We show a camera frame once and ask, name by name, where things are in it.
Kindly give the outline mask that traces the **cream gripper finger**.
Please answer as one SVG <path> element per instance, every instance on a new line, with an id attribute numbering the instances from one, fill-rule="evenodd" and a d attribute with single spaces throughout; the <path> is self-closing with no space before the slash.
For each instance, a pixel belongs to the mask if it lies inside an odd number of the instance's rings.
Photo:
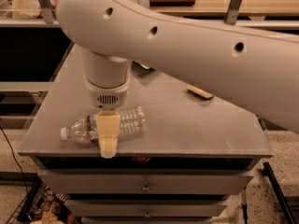
<path id="1" fill-rule="evenodd" d="M 101 110 L 96 115 L 96 127 L 101 156 L 105 159 L 113 158 L 119 139 L 121 115 L 115 110 Z"/>

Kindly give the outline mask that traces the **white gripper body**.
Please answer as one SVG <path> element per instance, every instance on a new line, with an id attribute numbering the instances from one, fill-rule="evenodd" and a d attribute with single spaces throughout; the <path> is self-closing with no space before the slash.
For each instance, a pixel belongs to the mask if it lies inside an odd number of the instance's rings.
<path id="1" fill-rule="evenodd" d="M 84 84 L 91 104 L 103 109 L 116 109 L 126 104 L 129 81 L 130 79 L 127 79 L 123 84 L 115 88 L 101 88 L 92 84 L 87 78 L 84 78 Z"/>

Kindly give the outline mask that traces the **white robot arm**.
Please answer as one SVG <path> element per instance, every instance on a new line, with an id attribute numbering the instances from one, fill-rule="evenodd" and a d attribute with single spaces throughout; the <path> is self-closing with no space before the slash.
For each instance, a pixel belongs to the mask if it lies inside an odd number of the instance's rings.
<path id="1" fill-rule="evenodd" d="M 93 105 L 124 104 L 131 62 L 299 131 L 299 46 L 281 33 L 167 16 L 149 0 L 58 0 L 57 20 L 81 46 Z"/>

